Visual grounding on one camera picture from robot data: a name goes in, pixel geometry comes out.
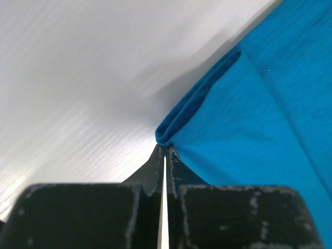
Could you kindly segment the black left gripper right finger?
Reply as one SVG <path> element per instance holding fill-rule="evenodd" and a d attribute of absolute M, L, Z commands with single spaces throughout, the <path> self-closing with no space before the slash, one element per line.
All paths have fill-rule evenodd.
<path fill-rule="evenodd" d="M 182 162 L 173 145 L 166 149 L 165 159 L 169 247 L 179 248 L 183 223 L 179 188 L 182 185 L 207 185 L 208 183 Z"/>

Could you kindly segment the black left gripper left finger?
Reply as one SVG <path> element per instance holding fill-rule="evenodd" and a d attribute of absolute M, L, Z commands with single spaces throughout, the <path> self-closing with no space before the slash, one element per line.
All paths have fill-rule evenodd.
<path fill-rule="evenodd" d="M 162 213 L 162 188 L 164 148 L 156 145 L 149 159 L 123 184 L 140 186 L 141 193 L 135 208 L 135 221 L 130 222 L 132 248 L 157 248 L 160 216 Z"/>

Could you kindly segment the blue t shirt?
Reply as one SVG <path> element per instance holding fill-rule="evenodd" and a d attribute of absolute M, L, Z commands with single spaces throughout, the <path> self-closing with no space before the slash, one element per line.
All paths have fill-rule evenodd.
<path fill-rule="evenodd" d="M 216 184 L 331 195 L 331 1 L 283 1 L 156 130 Z"/>

